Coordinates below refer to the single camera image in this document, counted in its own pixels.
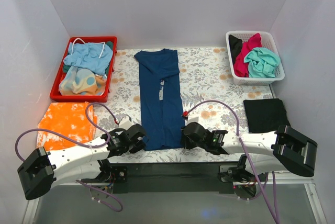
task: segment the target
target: light blue cloth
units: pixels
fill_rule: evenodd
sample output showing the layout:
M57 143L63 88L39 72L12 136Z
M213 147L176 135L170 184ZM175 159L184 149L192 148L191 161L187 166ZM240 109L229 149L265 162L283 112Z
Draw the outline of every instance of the light blue cloth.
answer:
M278 55L267 48L254 48L244 58L248 63L249 77L276 77L274 71L281 62Z
M75 43L73 54L71 54L72 43L70 43L69 55L64 58L63 62L65 65L89 69L93 73L103 76L111 61L113 51L108 45L105 45L103 54L99 59L102 49L103 43Z

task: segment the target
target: black cloth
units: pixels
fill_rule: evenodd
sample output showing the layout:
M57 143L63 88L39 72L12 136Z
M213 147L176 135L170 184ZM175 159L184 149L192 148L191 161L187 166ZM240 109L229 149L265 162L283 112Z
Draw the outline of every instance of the black cloth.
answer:
M240 54L242 49L242 40L234 37L233 35L229 35L228 40L232 63L235 64L235 59Z
M286 110L278 98L244 100L245 114L250 133L265 133L278 130L278 126L291 126Z

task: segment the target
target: clothing pile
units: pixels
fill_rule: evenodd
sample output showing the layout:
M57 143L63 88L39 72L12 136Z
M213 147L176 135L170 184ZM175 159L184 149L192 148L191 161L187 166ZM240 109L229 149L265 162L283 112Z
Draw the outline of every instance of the clothing pile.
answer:
M77 38L70 43L63 60L65 78L59 84L63 96L101 96L107 82L109 64L113 57L113 43L85 43Z
M281 59L261 44L261 35L254 34L247 42L229 35L234 72L239 77L275 78Z

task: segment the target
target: floral tablecloth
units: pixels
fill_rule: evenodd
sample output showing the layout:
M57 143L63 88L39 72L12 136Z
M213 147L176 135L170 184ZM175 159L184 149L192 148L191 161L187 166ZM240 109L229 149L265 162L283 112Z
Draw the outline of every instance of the floral tablecloth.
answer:
M225 48L183 48L178 50L181 97L184 110L207 99L218 99L230 105L240 119L240 131L248 132L243 100L272 98L269 86L234 85ZM111 77L110 94L106 105L120 120L129 115L134 122L141 123L139 68L134 55L140 50L119 50L115 56ZM117 126L111 115L102 107L94 108L98 124L110 131ZM220 104L203 104L195 109L199 123L209 130L235 130L233 115ZM97 130L96 137L103 132ZM114 163L150 162L209 162L237 161L240 154L212 155L200 148L192 150L168 149L158 151L141 150L135 154L125 153L112 157Z

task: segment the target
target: white basket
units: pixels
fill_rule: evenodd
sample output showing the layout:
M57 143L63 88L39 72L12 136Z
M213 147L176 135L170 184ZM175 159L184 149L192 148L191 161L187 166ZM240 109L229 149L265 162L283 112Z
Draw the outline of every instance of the white basket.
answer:
M284 69L282 63L279 64L277 69L275 70L275 78L267 78L267 79L260 79L260 78L254 78L254 77L239 77L235 75L234 67L232 63L231 53L230 53L230 45L229 45L229 35L233 35L234 37L237 37L239 39L242 39L243 42L247 42L250 37L252 37L254 34L259 33L262 37L262 47L267 48L271 50L272 52L278 54L276 44L274 43L273 37L270 33L264 32L264 31L230 31L226 33L226 41L227 41L227 49L229 54L229 62L230 62L230 69L231 74L233 76L234 84L238 85L269 85L273 83L274 81L282 80L285 77Z

